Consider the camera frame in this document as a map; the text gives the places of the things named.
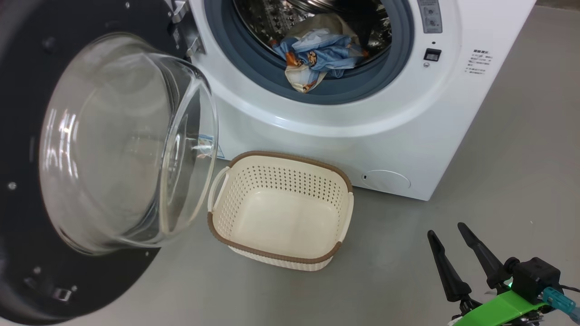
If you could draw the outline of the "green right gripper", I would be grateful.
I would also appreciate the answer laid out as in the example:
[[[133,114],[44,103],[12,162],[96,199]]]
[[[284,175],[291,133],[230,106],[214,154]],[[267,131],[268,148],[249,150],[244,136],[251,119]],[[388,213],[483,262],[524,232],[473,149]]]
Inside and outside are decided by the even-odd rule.
[[[458,229],[466,245],[476,254],[487,277],[490,289],[508,290],[505,281],[512,275],[506,272],[504,264],[471,231],[465,223],[458,223]],[[470,286],[463,282],[445,254],[445,248],[433,230],[427,232],[427,239],[435,260],[436,268],[447,301],[458,302],[470,299]],[[545,302],[533,305],[514,291],[508,291],[474,308],[461,317],[454,317],[452,326],[533,326],[543,320],[542,309],[549,307]]]

